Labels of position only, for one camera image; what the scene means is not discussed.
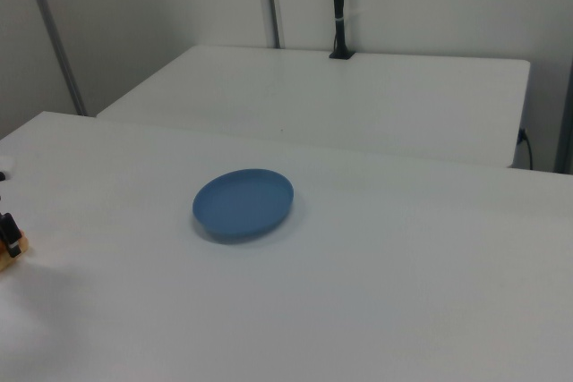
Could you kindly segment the dark silver gripper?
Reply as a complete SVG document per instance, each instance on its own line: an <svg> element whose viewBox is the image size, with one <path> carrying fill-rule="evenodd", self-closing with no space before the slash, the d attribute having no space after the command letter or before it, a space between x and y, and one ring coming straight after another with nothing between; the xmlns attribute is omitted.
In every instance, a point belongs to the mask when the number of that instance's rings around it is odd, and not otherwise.
<svg viewBox="0 0 573 382"><path fill-rule="evenodd" d="M0 181L6 181L13 175L13 158L0 156ZM20 229L10 213L1 215L1 242L11 258L21 254Z"/></svg>

